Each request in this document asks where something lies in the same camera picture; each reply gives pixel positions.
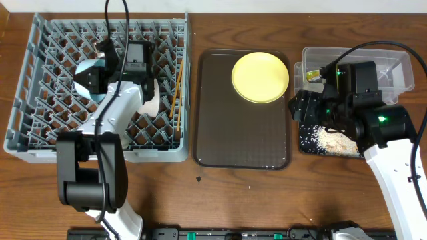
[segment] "brown tabletop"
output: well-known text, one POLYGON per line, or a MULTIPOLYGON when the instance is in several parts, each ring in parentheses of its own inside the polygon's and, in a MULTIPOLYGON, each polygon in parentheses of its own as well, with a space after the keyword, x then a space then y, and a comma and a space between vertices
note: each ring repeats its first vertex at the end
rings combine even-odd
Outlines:
MULTIPOLYGON (((43 14, 47 19, 103 18, 100 13, 43 14)), ((111 18, 123 18, 111 14, 111 18)), ((131 18, 183 14, 131 14, 131 18)), ((3 138, 28 41, 32 13, 12 13, 0 43, 0 136, 3 138)), ((191 14, 191 102, 197 62, 209 48, 273 49, 291 66, 307 46, 352 47, 394 40, 427 60, 427 15, 379 14, 191 14)), ((397 49, 389 46, 376 48, 397 49)), ((411 58, 415 89, 399 96, 419 128, 427 107, 427 79, 411 58)), ((194 107, 191 109, 193 133, 194 107)), ((148 227, 287 229, 353 220, 363 228, 391 229, 379 185, 359 159, 303 155, 292 123, 292 162, 283 171, 213 169, 183 163, 128 163, 130 204, 148 227), (200 183, 196 177, 201 176, 200 183)), ((426 160, 427 142, 421 142, 426 160)), ((98 227, 84 213, 60 204, 55 164, 29 164, 0 151, 0 239, 64 239, 73 227, 98 227)), ((94 167, 96 162, 88 163, 94 167)))

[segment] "white wall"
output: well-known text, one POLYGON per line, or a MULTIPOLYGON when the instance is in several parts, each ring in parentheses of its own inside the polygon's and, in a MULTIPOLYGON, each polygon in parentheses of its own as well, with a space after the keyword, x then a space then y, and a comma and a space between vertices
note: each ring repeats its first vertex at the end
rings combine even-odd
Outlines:
MULTIPOLYGON (((105 0, 0 0, 10 12, 103 12, 105 0)), ((131 12, 427 13, 427 0, 127 0, 131 12)), ((123 11, 111 0, 110 12, 123 11)))

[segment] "green led indicator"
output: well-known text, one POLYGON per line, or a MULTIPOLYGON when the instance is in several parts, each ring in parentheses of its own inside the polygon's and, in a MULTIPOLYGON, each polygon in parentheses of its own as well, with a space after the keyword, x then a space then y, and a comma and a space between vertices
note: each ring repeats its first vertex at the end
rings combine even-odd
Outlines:
POLYGON ((379 117, 378 117, 378 120, 380 120, 380 122, 382 123, 383 121, 387 120, 387 118, 386 118, 386 117, 383 117, 383 116, 379 116, 379 117))

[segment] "transparent container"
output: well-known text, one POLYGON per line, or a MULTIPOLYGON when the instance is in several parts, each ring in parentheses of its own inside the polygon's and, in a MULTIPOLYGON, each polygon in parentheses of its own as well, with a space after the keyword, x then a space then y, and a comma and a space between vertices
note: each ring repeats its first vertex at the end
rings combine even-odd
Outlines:
MULTIPOLYGON (((294 65, 294 90, 322 92, 321 83, 308 83, 306 72, 324 67, 349 48, 306 47, 302 51, 302 63, 294 65)), ((377 69, 378 88, 382 90, 383 101, 396 104, 399 94, 414 89, 414 74, 409 54, 405 51, 357 49, 345 56, 340 63, 353 61, 374 61, 377 69)))

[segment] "yellow plate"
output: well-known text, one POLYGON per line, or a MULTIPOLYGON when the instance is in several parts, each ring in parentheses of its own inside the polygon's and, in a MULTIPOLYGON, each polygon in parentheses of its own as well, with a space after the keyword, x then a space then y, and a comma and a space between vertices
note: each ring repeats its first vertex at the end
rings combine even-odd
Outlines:
POLYGON ((277 57, 269 53, 250 53, 234 65, 232 83, 244 99, 253 103, 269 103, 285 93, 289 73, 277 57))

